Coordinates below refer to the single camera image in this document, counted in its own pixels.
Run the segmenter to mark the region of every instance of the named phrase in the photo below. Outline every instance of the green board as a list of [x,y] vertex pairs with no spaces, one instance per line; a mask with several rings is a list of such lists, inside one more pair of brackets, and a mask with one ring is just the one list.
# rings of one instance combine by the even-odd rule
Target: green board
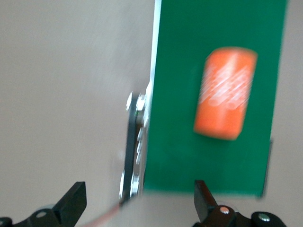
[[[286,0],[156,1],[145,190],[193,192],[201,179],[214,193],[262,195],[285,9]],[[235,141],[193,131],[205,59],[225,46],[258,53]]]

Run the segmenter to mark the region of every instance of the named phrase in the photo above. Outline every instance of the green panel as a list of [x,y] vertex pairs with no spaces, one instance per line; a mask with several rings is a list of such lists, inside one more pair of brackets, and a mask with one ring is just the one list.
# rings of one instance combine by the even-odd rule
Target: green panel
[[[212,192],[262,194],[285,8],[286,0],[162,0],[145,189],[193,192],[203,179]],[[205,59],[224,46],[258,53],[235,141],[193,132]]]

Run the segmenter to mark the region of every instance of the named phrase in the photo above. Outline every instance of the orange object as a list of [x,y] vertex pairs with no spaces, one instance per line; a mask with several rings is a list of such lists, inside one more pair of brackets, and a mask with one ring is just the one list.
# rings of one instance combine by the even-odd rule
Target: orange object
[[224,47],[207,58],[194,131],[235,140],[243,128],[257,54],[249,49]]

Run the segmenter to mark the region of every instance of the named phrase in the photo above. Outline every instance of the gray surface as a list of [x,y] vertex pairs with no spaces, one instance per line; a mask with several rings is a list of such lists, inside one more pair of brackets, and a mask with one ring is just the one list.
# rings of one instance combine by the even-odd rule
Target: gray surface
[[[0,217],[21,221],[87,182],[86,223],[118,201],[125,102],[149,80],[153,0],[0,1]],[[249,216],[303,221],[303,1],[289,2],[265,198]],[[104,226],[192,226],[190,195],[148,194]]]

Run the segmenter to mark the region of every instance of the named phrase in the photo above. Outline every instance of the orange can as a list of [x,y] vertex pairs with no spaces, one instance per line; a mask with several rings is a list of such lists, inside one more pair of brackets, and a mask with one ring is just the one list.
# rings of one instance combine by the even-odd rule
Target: orange can
[[235,140],[243,128],[257,54],[249,49],[223,47],[207,58],[196,111],[194,131]]

